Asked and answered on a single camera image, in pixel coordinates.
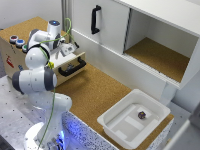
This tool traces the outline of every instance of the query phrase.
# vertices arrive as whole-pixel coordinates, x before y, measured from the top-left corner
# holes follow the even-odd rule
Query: blue label
[[[19,65],[18,67],[19,67],[19,70],[20,70],[20,71],[24,70],[23,67],[22,67],[21,65]]]

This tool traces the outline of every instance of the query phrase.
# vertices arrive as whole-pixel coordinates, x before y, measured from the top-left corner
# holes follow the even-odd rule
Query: cabinet compartment
[[[192,34],[132,10],[124,53],[180,84],[197,41]]]
[[[73,0],[72,26],[77,32],[95,42],[123,54],[130,9],[113,0]],[[96,5],[96,28],[100,32],[91,33],[91,15]]]

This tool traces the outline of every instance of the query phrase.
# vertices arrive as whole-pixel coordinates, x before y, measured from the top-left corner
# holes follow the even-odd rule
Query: white cabinet door
[[[115,52],[122,54],[129,18],[129,8],[113,0],[73,0],[72,26],[90,39]],[[96,5],[96,28],[100,32],[92,34],[92,10]]]

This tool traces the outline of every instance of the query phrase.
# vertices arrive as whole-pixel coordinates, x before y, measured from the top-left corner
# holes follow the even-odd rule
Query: drawer handle
[[[92,24],[91,24],[91,30],[92,34],[98,33],[100,30],[96,28],[96,12],[101,10],[101,7],[96,5],[96,8],[92,10]]]
[[[62,68],[58,68],[58,72],[64,76],[64,77],[67,77],[67,76],[70,76],[71,74],[73,74],[74,72],[78,71],[79,69],[85,67],[86,65],[86,62],[84,60],[81,59],[81,57],[78,57],[78,62],[80,63],[78,66],[68,70],[68,71],[63,71]]]

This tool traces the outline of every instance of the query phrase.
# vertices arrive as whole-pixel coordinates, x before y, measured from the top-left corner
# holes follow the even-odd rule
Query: white wall
[[[0,28],[39,16],[62,23],[61,0],[0,0]]]
[[[200,102],[200,71],[180,91],[178,91],[173,102],[180,107],[192,112]]]

